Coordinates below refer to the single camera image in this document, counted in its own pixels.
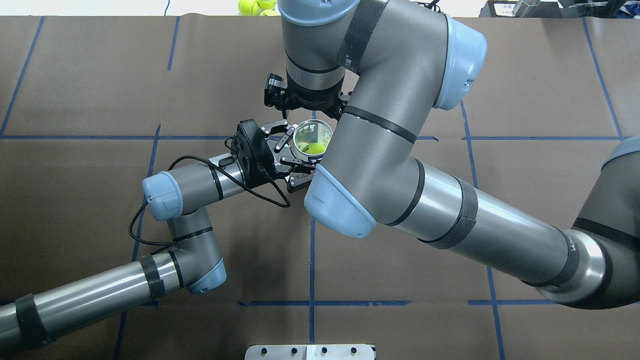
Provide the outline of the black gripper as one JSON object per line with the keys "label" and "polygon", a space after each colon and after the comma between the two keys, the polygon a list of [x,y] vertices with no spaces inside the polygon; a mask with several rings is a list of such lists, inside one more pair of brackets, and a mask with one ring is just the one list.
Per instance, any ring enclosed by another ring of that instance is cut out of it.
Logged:
{"label": "black gripper", "polygon": [[304,161],[293,156],[282,156],[279,159],[281,164],[275,164],[274,151],[270,146],[274,146],[273,140],[267,140],[265,135],[285,133],[288,130],[289,122],[286,119],[272,121],[259,125],[261,131],[243,134],[240,131],[235,133],[235,155],[242,168],[243,182],[247,187],[260,187],[268,183],[268,174],[273,180],[283,179],[291,167],[316,168],[316,162]]}

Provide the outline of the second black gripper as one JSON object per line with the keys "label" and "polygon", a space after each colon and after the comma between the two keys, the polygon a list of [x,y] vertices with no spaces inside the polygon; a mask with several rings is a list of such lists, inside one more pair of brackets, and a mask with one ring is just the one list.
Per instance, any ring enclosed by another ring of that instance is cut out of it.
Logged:
{"label": "second black gripper", "polygon": [[322,112],[331,119],[339,120],[349,100],[342,92],[341,85],[326,89],[308,89],[298,85],[288,85],[285,90],[285,104],[289,110],[306,109]]}

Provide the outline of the second grey robot arm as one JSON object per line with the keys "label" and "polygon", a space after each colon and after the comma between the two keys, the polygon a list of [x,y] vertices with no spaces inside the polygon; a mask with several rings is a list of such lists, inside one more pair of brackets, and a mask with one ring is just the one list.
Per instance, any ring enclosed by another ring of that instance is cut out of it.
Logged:
{"label": "second grey robot arm", "polygon": [[639,138],[616,146],[572,227],[561,230],[410,155],[430,110],[451,110],[488,50],[477,30],[408,0],[280,0],[293,108],[354,91],[304,206],[357,239],[377,224],[513,276],[563,306],[639,301]]}

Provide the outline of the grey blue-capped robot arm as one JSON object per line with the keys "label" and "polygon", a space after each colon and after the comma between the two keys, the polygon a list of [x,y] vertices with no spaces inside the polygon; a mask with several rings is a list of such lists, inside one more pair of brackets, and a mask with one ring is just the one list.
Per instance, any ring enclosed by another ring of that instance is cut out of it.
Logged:
{"label": "grey blue-capped robot arm", "polygon": [[[1,141],[1,300],[82,280],[153,248],[128,225],[142,179],[183,155],[226,153],[224,137],[9,138]],[[235,360],[253,344],[307,341],[304,307],[254,307],[306,286],[309,219],[244,193],[208,208],[227,281],[169,294],[16,360]]]}

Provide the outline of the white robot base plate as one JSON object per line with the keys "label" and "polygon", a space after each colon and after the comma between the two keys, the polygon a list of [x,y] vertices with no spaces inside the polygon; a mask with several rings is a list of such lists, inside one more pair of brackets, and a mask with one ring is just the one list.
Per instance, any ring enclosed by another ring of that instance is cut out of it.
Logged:
{"label": "white robot base plate", "polygon": [[374,345],[347,344],[259,344],[250,346],[245,360],[376,360]]}

